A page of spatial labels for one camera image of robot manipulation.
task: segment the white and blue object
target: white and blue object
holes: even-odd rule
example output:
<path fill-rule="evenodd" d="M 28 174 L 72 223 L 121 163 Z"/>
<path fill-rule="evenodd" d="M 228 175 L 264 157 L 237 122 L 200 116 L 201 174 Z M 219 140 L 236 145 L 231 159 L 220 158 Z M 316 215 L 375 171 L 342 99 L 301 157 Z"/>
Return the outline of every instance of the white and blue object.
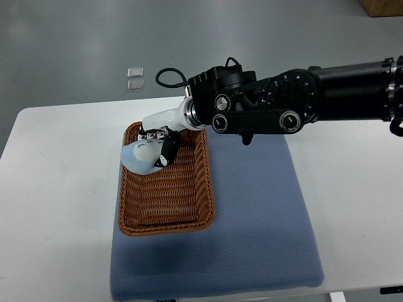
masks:
<path fill-rule="evenodd" d="M 164 141 L 156 138 L 137 140 L 123 146 L 120 154 L 122 164 L 130 171 L 139 175 L 158 172 L 162 167 L 155 167 L 158 159 L 164 161 L 161 149 Z"/>

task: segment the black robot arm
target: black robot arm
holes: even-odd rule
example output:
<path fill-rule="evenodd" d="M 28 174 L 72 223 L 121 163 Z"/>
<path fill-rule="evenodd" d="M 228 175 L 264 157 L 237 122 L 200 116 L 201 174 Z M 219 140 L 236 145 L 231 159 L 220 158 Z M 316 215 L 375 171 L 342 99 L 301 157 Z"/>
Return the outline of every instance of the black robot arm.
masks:
<path fill-rule="evenodd" d="M 195 119 L 249 144 L 254 134 L 291 134 L 319 120 L 392 121 L 403 137 L 403 56 L 322 69 L 293 69 L 256 80 L 229 58 L 225 66 L 190 78 Z"/>

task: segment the white table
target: white table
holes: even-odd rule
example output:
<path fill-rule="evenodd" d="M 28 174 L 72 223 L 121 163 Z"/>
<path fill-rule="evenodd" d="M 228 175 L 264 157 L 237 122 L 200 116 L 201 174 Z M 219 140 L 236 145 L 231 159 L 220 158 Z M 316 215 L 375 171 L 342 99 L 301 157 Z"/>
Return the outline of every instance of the white table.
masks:
<path fill-rule="evenodd" d="M 123 132 L 181 100 L 28 108 L 18 115 L 0 160 L 2 300 L 111 301 Z M 403 284 L 403 138 L 388 126 L 318 122 L 287 136 L 325 280 L 318 288 L 222 300 Z"/>

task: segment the circular screw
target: circular screw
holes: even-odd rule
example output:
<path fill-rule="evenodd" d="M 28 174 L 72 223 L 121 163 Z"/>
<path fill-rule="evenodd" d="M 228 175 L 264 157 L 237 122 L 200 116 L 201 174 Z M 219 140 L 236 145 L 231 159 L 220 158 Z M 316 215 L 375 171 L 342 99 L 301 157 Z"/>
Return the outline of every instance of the circular screw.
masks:
<path fill-rule="evenodd" d="M 229 97 L 225 94 L 220 94 L 215 98 L 215 109 L 217 111 L 225 111 L 230 108 L 231 101 Z"/>
<path fill-rule="evenodd" d="M 294 111 L 286 111 L 280 116 L 280 126 L 287 133 L 295 133 L 299 130 L 301 119 Z"/>
<path fill-rule="evenodd" d="M 213 117 L 213 123 L 212 123 L 214 131 L 217 133 L 223 133 L 227 129 L 227 119 L 225 118 L 224 115 L 216 115 Z"/>

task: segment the cardboard box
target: cardboard box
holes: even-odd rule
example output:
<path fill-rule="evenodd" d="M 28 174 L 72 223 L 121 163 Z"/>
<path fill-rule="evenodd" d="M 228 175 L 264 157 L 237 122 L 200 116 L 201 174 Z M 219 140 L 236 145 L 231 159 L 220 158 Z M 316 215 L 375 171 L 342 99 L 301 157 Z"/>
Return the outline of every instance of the cardboard box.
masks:
<path fill-rule="evenodd" d="M 403 16 L 403 0 L 360 0 L 370 17 Z"/>

